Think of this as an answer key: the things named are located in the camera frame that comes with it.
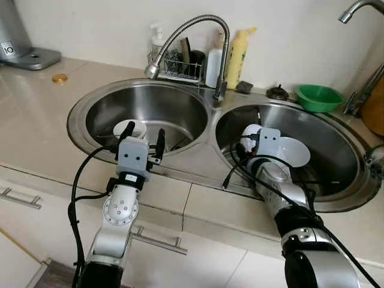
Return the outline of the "white ceramic cup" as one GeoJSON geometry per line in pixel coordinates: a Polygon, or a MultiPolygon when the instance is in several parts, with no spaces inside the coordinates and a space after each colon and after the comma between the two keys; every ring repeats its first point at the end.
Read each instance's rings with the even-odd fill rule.
{"type": "Polygon", "coordinates": [[[148,127],[145,123],[143,123],[143,121],[137,119],[126,119],[115,124],[115,126],[113,126],[113,136],[120,138],[121,135],[123,135],[123,133],[129,127],[132,127],[131,137],[136,137],[140,139],[146,138],[148,127]]]}

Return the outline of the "white floral plate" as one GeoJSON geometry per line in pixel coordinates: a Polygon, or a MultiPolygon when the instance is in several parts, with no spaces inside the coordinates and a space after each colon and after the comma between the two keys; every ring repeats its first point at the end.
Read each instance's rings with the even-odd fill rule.
{"type": "MultiPolygon", "coordinates": [[[[249,124],[241,136],[259,136],[260,124],[249,124]]],[[[299,168],[309,163],[311,154],[309,148],[299,140],[281,135],[279,159],[292,168],[299,168]]]]}

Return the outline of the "stainless steel double sink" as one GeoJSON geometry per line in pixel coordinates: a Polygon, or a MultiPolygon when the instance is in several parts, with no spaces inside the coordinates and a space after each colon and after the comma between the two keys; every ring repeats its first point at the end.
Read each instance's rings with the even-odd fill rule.
{"type": "Polygon", "coordinates": [[[343,213],[373,200],[382,175],[365,161],[372,145],[329,113],[311,113],[295,101],[263,94],[228,92],[215,104],[214,91],[165,80],[119,80],[86,94],[72,107],[67,131],[75,146],[89,153],[115,145],[113,128],[124,120],[146,125],[152,145],[165,132],[165,152],[154,175],[222,189],[236,163],[231,148],[246,126],[260,124],[307,145],[307,165],[294,171],[300,187],[316,193],[319,213],[343,213]]]}

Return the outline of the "small black sponge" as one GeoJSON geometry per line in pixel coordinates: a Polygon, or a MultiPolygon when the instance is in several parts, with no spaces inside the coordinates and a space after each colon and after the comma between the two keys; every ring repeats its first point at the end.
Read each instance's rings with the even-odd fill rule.
{"type": "Polygon", "coordinates": [[[246,80],[240,80],[234,89],[241,94],[251,94],[253,90],[253,84],[246,82],[246,80]]]}

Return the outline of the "black sink stopper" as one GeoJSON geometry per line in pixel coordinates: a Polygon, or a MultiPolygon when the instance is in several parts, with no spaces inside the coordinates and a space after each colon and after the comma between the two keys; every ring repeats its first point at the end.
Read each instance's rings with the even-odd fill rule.
{"type": "Polygon", "coordinates": [[[279,101],[288,101],[290,93],[282,87],[281,84],[271,87],[266,91],[266,97],[279,101]]]}

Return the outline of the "green plastic bowl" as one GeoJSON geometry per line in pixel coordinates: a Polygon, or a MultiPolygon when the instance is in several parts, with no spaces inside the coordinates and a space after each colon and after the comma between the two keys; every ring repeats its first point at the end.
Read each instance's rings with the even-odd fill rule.
{"type": "Polygon", "coordinates": [[[343,104],[344,99],[335,89],[320,85],[299,85],[294,88],[299,105],[313,113],[328,113],[343,104]]]}

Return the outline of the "white plastic bottle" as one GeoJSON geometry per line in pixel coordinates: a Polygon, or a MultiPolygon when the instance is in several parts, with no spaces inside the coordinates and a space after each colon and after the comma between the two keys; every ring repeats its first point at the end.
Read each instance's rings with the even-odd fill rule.
{"type": "Polygon", "coordinates": [[[223,55],[223,31],[218,30],[209,45],[206,68],[204,71],[204,84],[209,88],[216,88],[220,74],[221,58],[223,55]]]}

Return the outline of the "yellow detergent bottle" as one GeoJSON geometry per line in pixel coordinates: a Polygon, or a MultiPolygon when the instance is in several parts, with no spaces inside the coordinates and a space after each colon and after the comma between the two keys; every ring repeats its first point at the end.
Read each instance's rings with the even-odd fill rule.
{"type": "Polygon", "coordinates": [[[248,38],[257,27],[241,29],[236,33],[236,37],[232,41],[232,49],[230,51],[230,59],[227,63],[227,72],[225,82],[227,89],[235,89],[241,78],[242,65],[248,49],[248,38]]]}

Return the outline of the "clear soap pump bottle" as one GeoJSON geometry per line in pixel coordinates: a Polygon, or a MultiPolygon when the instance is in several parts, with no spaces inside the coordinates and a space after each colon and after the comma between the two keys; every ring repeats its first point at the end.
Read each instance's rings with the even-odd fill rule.
{"type": "Polygon", "coordinates": [[[156,60],[166,41],[164,36],[164,28],[161,23],[151,24],[150,29],[152,30],[152,36],[150,38],[150,54],[148,55],[149,64],[156,60]]]}

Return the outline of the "chrome gooseneck faucet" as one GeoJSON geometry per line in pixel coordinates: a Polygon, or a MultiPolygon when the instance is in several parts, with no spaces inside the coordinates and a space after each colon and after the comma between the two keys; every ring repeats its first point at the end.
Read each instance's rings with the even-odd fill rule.
{"type": "MultiPolygon", "coordinates": [[[[357,12],[360,8],[370,5],[376,9],[376,11],[380,12],[384,16],[384,2],[381,0],[357,0],[349,6],[348,9],[343,11],[342,14],[338,17],[338,21],[342,23],[347,23],[355,12],[357,12]]],[[[377,61],[379,62],[378,68],[375,72],[368,78],[367,82],[363,86],[361,91],[354,91],[350,98],[348,99],[346,106],[344,107],[343,113],[345,115],[349,115],[352,117],[360,118],[361,110],[370,98],[373,89],[378,84],[379,80],[382,78],[384,72],[384,61],[383,55],[378,52],[375,53],[378,56],[377,61]]]]}

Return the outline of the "white base cabinet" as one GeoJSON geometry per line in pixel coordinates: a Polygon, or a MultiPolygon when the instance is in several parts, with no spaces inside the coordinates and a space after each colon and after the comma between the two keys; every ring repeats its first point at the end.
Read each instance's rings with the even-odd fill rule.
{"type": "MultiPolygon", "coordinates": [[[[71,271],[77,259],[68,219],[71,189],[57,182],[38,188],[0,178],[0,189],[11,187],[41,197],[41,209],[0,199],[0,229],[35,257],[54,260],[71,271]]],[[[134,227],[178,234],[188,255],[133,239],[125,258],[123,285],[133,288],[287,288],[284,261],[180,231],[175,215],[140,205],[134,227]]]]}

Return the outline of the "brown wooden board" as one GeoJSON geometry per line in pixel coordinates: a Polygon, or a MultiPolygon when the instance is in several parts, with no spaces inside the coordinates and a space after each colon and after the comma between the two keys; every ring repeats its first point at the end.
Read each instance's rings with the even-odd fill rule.
{"type": "Polygon", "coordinates": [[[384,79],[383,77],[373,88],[370,96],[361,109],[361,118],[365,126],[373,134],[384,135],[384,79]]]}

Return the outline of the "round shiny steel object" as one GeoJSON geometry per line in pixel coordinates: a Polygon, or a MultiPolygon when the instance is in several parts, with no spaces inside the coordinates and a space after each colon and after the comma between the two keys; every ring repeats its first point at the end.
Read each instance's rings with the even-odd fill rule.
{"type": "Polygon", "coordinates": [[[365,165],[367,169],[372,173],[372,175],[379,178],[379,180],[384,179],[384,145],[375,146],[371,150],[367,151],[364,155],[365,165]]]}

